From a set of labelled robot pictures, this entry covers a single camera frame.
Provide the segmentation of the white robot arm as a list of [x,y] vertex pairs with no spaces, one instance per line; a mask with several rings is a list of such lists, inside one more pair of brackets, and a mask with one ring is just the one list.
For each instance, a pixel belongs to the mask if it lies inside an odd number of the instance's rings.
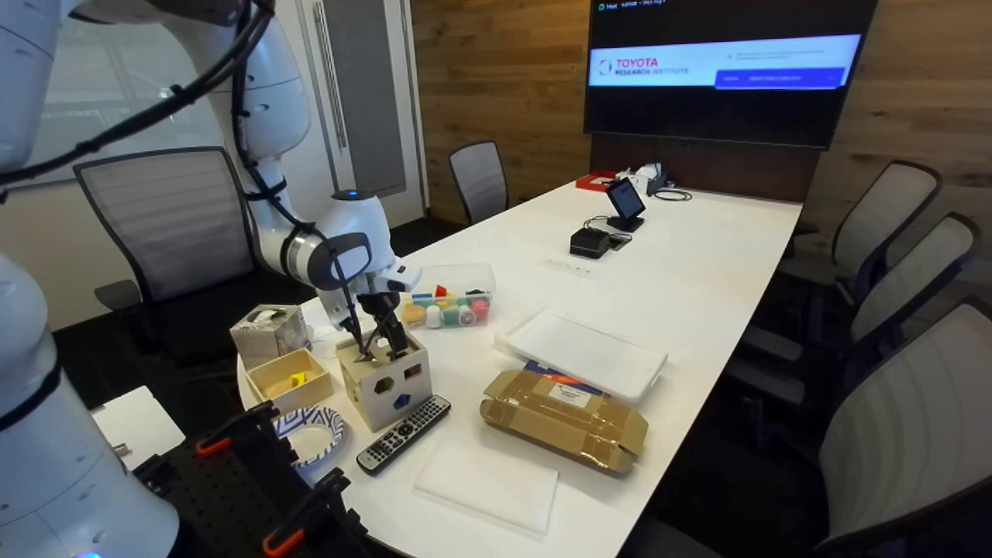
[[[230,120],[219,162],[258,180],[254,197],[212,190],[160,172],[91,186],[111,234],[148,238],[135,258],[148,302],[173,297],[199,278],[228,278],[265,260],[277,272],[338,302],[386,296],[405,283],[386,209],[341,198],[315,224],[283,198],[283,152],[307,131],[302,77],[277,26],[274,0],[0,0],[0,183],[44,172],[32,154],[53,56],[65,18],[100,26],[164,26],[199,77],[55,162],[88,162],[203,100]],[[111,453],[73,389],[49,335],[34,277],[0,258],[0,558],[169,558],[181,512],[144,487]]]

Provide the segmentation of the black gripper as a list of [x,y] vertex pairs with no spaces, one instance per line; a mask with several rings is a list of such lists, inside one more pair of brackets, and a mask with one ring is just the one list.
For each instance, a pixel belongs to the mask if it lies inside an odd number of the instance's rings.
[[[409,350],[409,335],[403,324],[396,319],[396,292],[370,292],[359,296],[359,306],[378,324],[378,332],[389,337],[390,357],[403,357]],[[370,319],[359,319],[357,327],[359,355],[373,360],[376,343],[376,327]]]

